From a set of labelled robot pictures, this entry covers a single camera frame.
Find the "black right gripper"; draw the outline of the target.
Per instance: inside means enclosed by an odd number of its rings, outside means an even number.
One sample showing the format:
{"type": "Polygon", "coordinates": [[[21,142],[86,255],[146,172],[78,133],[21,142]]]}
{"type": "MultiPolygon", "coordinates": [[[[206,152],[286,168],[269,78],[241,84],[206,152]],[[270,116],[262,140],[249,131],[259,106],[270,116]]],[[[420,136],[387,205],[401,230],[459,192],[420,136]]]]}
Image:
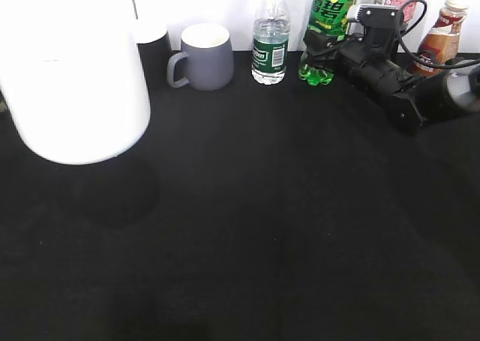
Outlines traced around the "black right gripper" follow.
{"type": "Polygon", "coordinates": [[[335,36],[307,29],[304,76],[306,79],[333,79],[337,72],[380,106],[388,122],[406,135],[415,135],[425,120],[416,106],[416,88],[425,79],[406,72],[390,61],[382,49],[371,49],[363,40],[343,42],[335,36]],[[337,51],[335,62],[316,59],[337,51]]]}

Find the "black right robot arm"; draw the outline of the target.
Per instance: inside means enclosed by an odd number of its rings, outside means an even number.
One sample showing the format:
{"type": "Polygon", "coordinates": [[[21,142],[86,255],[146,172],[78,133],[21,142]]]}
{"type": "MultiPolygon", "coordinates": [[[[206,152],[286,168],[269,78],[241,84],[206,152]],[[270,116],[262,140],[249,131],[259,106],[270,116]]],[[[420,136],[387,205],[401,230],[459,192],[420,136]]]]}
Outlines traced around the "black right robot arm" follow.
{"type": "Polygon", "coordinates": [[[395,64],[392,30],[368,28],[337,40],[313,30],[304,34],[307,63],[342,76],[382,107],[389,123],[415,135],[425,126],[479,112],[479,67],[462,61],[454,69],[425,77],[395,64]]]}

